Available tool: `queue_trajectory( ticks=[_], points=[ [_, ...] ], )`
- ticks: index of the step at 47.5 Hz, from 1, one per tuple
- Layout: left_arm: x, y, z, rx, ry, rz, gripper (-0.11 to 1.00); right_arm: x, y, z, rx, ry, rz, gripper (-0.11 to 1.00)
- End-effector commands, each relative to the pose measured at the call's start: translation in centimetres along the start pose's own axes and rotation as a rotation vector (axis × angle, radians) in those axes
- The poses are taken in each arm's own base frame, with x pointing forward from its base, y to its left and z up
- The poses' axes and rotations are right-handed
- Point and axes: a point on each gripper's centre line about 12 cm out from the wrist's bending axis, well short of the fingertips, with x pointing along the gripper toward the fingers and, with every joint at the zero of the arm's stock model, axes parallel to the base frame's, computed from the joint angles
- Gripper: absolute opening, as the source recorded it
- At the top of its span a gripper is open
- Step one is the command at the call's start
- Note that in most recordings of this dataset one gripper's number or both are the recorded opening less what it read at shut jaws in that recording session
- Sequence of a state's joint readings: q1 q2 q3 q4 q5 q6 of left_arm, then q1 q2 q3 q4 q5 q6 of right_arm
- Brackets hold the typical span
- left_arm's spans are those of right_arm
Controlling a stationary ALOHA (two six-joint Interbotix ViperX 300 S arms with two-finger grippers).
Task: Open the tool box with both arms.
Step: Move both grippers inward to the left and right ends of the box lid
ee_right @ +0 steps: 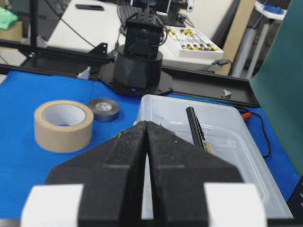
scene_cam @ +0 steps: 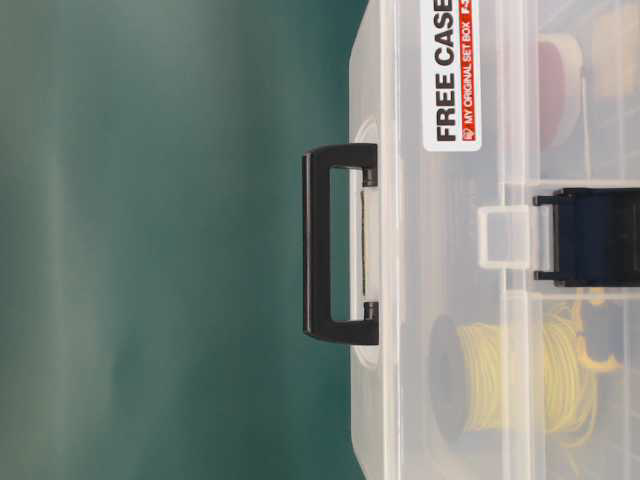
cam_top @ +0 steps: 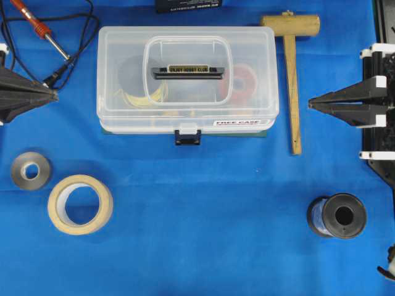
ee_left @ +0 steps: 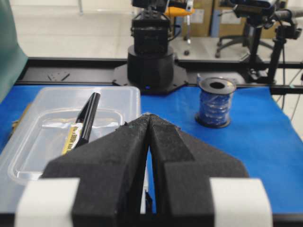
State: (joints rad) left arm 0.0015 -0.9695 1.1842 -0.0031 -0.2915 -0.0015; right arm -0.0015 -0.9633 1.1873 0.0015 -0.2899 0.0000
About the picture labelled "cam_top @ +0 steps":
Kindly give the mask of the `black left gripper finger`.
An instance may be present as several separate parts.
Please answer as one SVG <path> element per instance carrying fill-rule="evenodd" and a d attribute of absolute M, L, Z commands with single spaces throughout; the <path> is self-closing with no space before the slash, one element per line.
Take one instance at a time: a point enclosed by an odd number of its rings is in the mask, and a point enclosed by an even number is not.
<path fill-rule="evenodd" d="M 18 115 L 58 100 L 57 93 L 1 92 L 1 123 L 10 123 Z"/>
<path fill-rule="evenodd" d="M 55 90 L 49 89 L 37 81 L 29 80 L 12 70 L 1 67 L 1 91 L 19 91 L 24 93 L 55 95 Z"/>

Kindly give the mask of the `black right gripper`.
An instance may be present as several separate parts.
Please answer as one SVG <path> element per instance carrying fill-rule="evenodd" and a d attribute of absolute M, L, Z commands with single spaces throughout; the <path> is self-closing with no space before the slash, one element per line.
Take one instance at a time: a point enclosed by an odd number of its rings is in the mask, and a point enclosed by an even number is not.
<path fill-rule="evenodd" d="M 359 157 L 394 164 L 394 45 L 375 43 L 360 52 L 363 81 L 309 100 L 309 107 L 362 128 Z M 335 104 L 362 102 L 367 104 Z"/>

